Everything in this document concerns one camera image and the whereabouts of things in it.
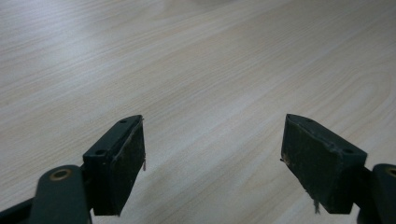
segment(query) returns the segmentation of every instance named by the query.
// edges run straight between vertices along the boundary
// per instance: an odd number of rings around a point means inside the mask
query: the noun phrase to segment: light wood grain surface
[[[287,113],[396,163],[396,1],[1,1],[0,31],[0,210],[135,114],[148,170],[94,223],[356,223],[279,161]]]

